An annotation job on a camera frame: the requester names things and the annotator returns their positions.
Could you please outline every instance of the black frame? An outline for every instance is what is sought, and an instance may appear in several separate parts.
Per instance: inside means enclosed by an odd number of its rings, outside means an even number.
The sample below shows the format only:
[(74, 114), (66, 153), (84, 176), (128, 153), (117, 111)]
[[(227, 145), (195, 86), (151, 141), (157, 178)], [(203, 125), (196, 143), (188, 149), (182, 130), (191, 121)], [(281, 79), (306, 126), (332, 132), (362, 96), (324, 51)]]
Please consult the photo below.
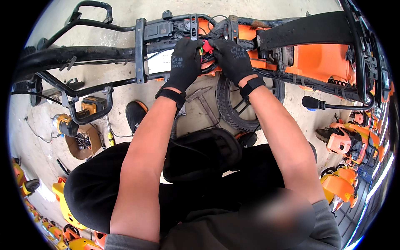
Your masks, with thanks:
[[(354, 22), (354, 18), (349, 18), (349, 16), (353, 17), (355, 13), (356, 16), (360, 16), (359, 12), (355, 9), (352, 4), (349, 4), (348, 0), (341, 0), (344, 12), (341, 12), (340, 19), (348, 20), (348, 27), (352, 34), (352, 39), (356, 41), (354, 43), (355, 47), (355, 54), (356, 58), (362, 58), (368, 51), (370, 47), (377, 48), (376, 43), (373, 43), (375, 46), (371, 46), (371, 41), (375, 41), (373, 38), (370, 39), (371, 35), (365, 34), (365, 28), (362, 25), (363, 22)], [(79, 8), (81, 6), (95, 6), (104, 8), (107, 11), (106, 18), (103, 22), (95, 21), (95, 20), (88, 20), (88, 19), (80, 19), (81, 13), (79, 12)], [(19, 64), (17, 65), (16, 71), (14, 73), (14, 82), (21, 82), (26, 81), (27, 76), (31, 76), (32, 74), (38, 75), (43, 80), (49, 82), (53, 87), (57, 88), (63, 93), (63, 106), (67, 107), (71, 113), (72, 119), (77, 124), (87, 124), (92, 122), (98, 118), (103, 117), (106, 115), (112, 108), (112, 92), (113, 88), (117, 86), (123, 86), (131, 83), (145, 83), (148, 80), (158, 79), (158, 78), (169, 78), (169, 72), (160, 72), (156, 74), (149, 74), (146, 75), (143, 71), (144, 69), (144, 56), (146, 54), (154, 53), (154, 52), (161, 52), (168, 49), (173, 49), (176, 42), (183, 37), (182, 35), (178, 35), (174, 32), (174, 27), (179, 26), (181, 23), (184, 23), (185, 20), (192, 20), (189, 21), (189, 36), (191, 39), (196, 40), (199, 39), (198, 31), (198, 18), (208, 20), (213, 25), (213, 29), (211, 32), (208, 33), (210, 39), (217, 37), (217, 31), (223, 30), (222, 34), (225, 39), (231, 39), (244, 48), (248, 50), (257, 49), (259, 52), (266, 52), (271, 48), (266, 47), (266, 42), (263, 42), (263, 38), (266, 35), (271, 34), (274, 30), (282, 30), (282, 28), (290, 25), (297, 25), (303, 22), (306, 22), (309, 19), (315, 19), (315, 17), (321, 16), (322, 20), (326, 19), (326, 15), (331, 15), (332, 13), (336, 12), (328, 12), (323, 14), (309, 16), (304, 18), (285, 18), (285, 19), (277, 19), (277, 20), (256, 20), (252, 18), (243, 18), (237, 16), (229, 16), (227, 20), (223, 20), (221, 22), (216, 22), (211, 17), (205, 14), (187, 14), (187, 15), (179, 15), (173, 16), (172, 13), (167, 10), (163, 12), (162, 19), (157, 19), (153, 21), (146, 21), (145, 18), (140, 18), (136, 20), (136, 26), (130, 27), (120, 27), (117, 25), (113, 25), (112, 20), (112, 7), (103, 2), (97, 1), (82, 1), (80, 2), (74, 9), (73, 13), (66, 21), (64, 28), (58, 31), (54, 36), (52, 36), (49, 40), (44, 39), (42, 44), (39, 44), (36, 48), (37, 51), (32, 54), (28, 54), (20, 59)], [(271, 28), (269, 30), (258, 32), (257, 39), (254, 40), (242, 40), (238, 38), (238, 32), (234, 32), (234, 30), (239, 24), (249, 25), (253, 27), (263, 27), (263, 28)], [(64, 33), (70, 30), (72, 27), (76, 25), (85, 25), (85, 26), (93, 26), (98, 28), (105, 28), (120, 32), (130, 32), (135, 31), (135, 47), (133, 48), (114, 48), (114, 47), (104, 47), (104, 46), (71, 46), (71, 47), (57, 47), (53, 43), (60, 38)], [(148, 33), (146, 34), (146, 30), (150, 30), (150, 27), (155, 25), (164, 25), (168, 30), (168, 34), (164, 33), (161, 34), (160, 31), (157, 31), (156, 37), (157, 39), (154, 40), (153, 38), (149, 38)], [(361, 31), (363, 32), (363, 42), (361, 44), (360, 36), (355, 35), (354, 31), (356, 30), (356, 34), (359, 34)], [(343, 39), (335, 38), (335, 36), (330, 35), (329, 39), (331, 40), (330, 43), (343, 43)], [(304, 41), (298, 42), (297, 44), (290, 44), (293, 45), (300, 45), (304, 44)], [(311, 79), (303, 76), (297, 76), (295, 74), (285, 73), (284, 72), (284, 65), (282, 63), (282, 47), (288, 46), (287, 44), (276, 44), (278, 48), (278, 57), (276, 58), (277, 63), (277, 71), (271, 70), (264, 70), (264, 69), (257, 69), (253, 68), (260, 76), (275, 78), (279, 80), (284, 80), (289, 83), (309, 86), (314, 90), (320, 90), (329, 94), (334, 94), (339, 97), (343, 97), (349, 100), (360, 101), (366, 105), (371, 105), (374, 100), (367, 100), (367, 93), (366, 93), (366, 78), (370, 79), (370, 71), (367, 73), (365, 72), (364, 59), (356, 60), (357, 71), (356, 77), (357, 82), (361, 82), (361, 84), (357, 84), (357, 88), (352, 86), (341, 86), (332, 83), (322, 82), (316, 79)], [(374, 56), (378, 54), (377, 58), (379, 58), (379, 53), (377, 49), (374, 49)], [(96, 64), (105, 64), (105, 63), (128, 63), (128, 62), (135, 62), (136, 64), (136, 77), (130, 78), (126, 80), (116, 81), (116, 82), (108, 82), (104, 84), (100, 84), (97, 86), (85, 88), (82, 90), (73, 90), (67, 85), (63, 84), (60, 80), (52, 76), (47, 70), (59, 68), (63, 70), (67, 68), (69, 70), (74, 65), (83, 65), (83, 64), (94, 64), (91, 61), (97, 61)], [(202, 70), (202, 73), (208, 73), (214, 70), (217, 67), (217, 63), (214, 62), (211, 66), (206, 69)], [(382, 94), (382, 78), (378, 76), (375, 77), (376, 80), (380, 83), (376, 85), (376, 93)], [(78, 101), (78, 98), (81, 96), (89, 95), (98, 91), (103, 91), (106, 94), (106, 98), (108, 100), (108, 105), (105, 110), (102, 112), (98, 112), (96, 114), (79, 118), (74, 103)], [(71, 101), (68, 100), (66, 96), (71, 96)]]

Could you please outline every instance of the person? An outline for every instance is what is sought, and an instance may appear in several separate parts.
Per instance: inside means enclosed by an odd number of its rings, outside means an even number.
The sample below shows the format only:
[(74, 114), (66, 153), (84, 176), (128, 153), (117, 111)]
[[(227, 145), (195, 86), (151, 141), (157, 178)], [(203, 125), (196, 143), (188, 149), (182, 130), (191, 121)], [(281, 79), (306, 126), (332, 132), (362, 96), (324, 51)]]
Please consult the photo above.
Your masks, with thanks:
[(170, 78), (151, 109), (139, 101), (126, 107), (132, 142), (107, 148), (69, 175), (64, 195), (72, 215), (108, 234), (106, 250), (268, 249), (272, 245), (266, 239), (249, 240), (253, 234), (235, 231), (230, 222), (243, 204), (251, 202), (249, 197), (286, 188), (312, 204), (315, 216), (312, 230), (293, 247), (340, 249), (338, 225), (319, 181), (315, 152), (296, 121), (252, 71), (244, 48), (231, 40), (210, 44), (223, 74), (249, 98), (268, 144), (243, 148), (231, 167), (239, 171), (225, 177), (216, 172), (212, 177), (160, 184), (168, 157), (175, 158), (180, 169), (210, 164), (201, 156), (204, 152), (198, 153), (207, 146), (178, 146), (178, 153), (170, 155), (174, 118), (185, 102), (186, 89), (201, 74), (202, 42), (182, 38), (172, 53)]

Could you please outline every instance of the concrete floor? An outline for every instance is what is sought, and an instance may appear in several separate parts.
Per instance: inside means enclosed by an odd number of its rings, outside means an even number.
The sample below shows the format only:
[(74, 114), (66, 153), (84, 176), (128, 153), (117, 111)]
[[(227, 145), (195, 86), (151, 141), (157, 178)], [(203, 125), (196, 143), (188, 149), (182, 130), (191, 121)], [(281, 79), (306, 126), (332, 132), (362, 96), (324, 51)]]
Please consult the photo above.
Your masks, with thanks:
[[(80, 0), (54, 0), (43, 16), (39, 19), (36, 27), (32, 31), (27, 41), (27, 45), (36, 45), (41, 37), (50, 38), (56, 31), (63, 27), (64, 22), (72, 13), (73, 8)], [(113, 24), (119, 26), (132, 26), (137, 18), (144, 17), (147, 20), (161, 18), (162, 11), (171, 10), (173, 14), (204, 13), (211, 16), (217, 14), (238, 15), (252, 17), (257, 19), (277, 19), (294, 16), (305, 16), (306, 12), (317, 14), (340, 10), (336, 0), (216, 0), (216, 1), (197, 1), (193, 0), (190, 4), (182, 0), (169, 1), (131, 1), (131, 0), (105, 0), (113, 7)], [(102, 21), (105, 11), (99, 8), (82, 7), (82, 18), (89, 18)], [(78, 46), (78, 45), (97, 45), (97, 46), (115, 46), (130, 47), (134, 46), (134, 32), (115, 32), (93, 28), (87, 26), (76, 26), (55, 43), (56, 45)], [(103, 65), (103, 66), (75, 66), (70, 71), (51, 70), (60, 80), (69, 80), (77, 77), (86, 83), (86, 87), (97, 84), (123, 80), (134, 77), (134, 64), (123, 65)], [(205, 98), (214, 114), (218, 116), (218, 110), (215, 99), (215, 86), (217, 77), (201, 76), (190, 86), (187, 94), (191, 94), (198, 88), (213, 86), (213, 89), (205, 94)], [(131, 84), (114, 89), (114, 106), (109, 113), (110, 122), (114, 132), (117, 135), (129, 135), (130, 129), (125, 118), (125, 106), (132, 100), (141, 100), (149, 108), (154, 102), (154, 95), (162, 86), (163, 82), (155, 80), (145, 84)], [(43, 81), (44, 89), (51, 86)], [(286, 83), (286, 94), (284, 106), (298, 122), (306, 138), (314, 144), (317, 150), (319, 172), (339, 163), (341, 156), (328, 153), (325, 144), (319, 141), (314, 131), (317, 128), (328, 126), (334, 120), (335, 110), (317, 110), (310, 112), (301, 105), (301, 99), (304, 95), (312, 95), (331, 104), (340, 104), (341, 99), (321, 92), (307, 92), (298, 86)], [(212, 125), (208, 116), (205, 114), (198, 101), (186, 104), (187, 116), (181, 117), (178, 123), (178, 136), (188, 132), (197, 131)], [(77, 160), (71, 156), (67, 144), (63, 138), (53, 139), (51, 143), (45, 143), (30, 131), (28, 125), (23, 120), (28, 117), (28, 122), (37, 134), (45, 139), (50, 138), (50, 133), (57, 134), (52, 127), (50, 118), (55, 114), (68, 112), (65, 108), (57, 104), (45, 103), (39, 107), (31, 107), (29, 96), (14, 95), (10, 100), (9, 113), (9, 135), (10, 148), (13, 156), (22, 157), (22, 163), (32, 176), (40, 178), (42, 185), (51, 190), (52, 184), (57, 182), (58, 176), (63, 176), (63, 172), (56, 163), (56, 159), (73, 170), (82, 160)], [(347, 119), (349, 113), (340, 114), (340, 117)], [(105, 119), (99, 119), (94, 122), (101, 130), (103, 135), (107, 134)], [(221, 126), (228, 129), (233, 134), (234, 129), (229, 127), (223, 121)], [(257, 144), (266, 143), (262, 131), (258, 131)], [(129, 142), (130, 138), (116, 138), (116, 143)], [(37, 210), (64, 226), (66, 221), (63, 219), (58, 202), (45, 200), (42, 194), (38, 192), (29, 197), (30, 202)]]

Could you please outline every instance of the black work glove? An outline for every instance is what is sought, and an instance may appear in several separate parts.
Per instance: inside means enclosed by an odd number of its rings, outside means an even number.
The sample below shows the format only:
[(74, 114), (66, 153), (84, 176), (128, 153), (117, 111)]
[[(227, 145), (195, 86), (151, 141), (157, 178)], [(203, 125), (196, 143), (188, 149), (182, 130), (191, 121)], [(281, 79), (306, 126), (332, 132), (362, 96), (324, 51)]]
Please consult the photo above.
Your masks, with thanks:
[(245, 48), (232, 40), (218, 39), (208, 42), (216, 48), (213, 54), (222, 72), (233, 81), (236, 87), (244, 77), (254, 74)]
[(172, 53), (170, 78), (162, 88), (173, 87), (186, 94), (186, 89), (201, 74), (201, 56), (198, 49), (202, 45), (202, 40), (193, 41), (189, 38), (181, 38), (176, 43)]

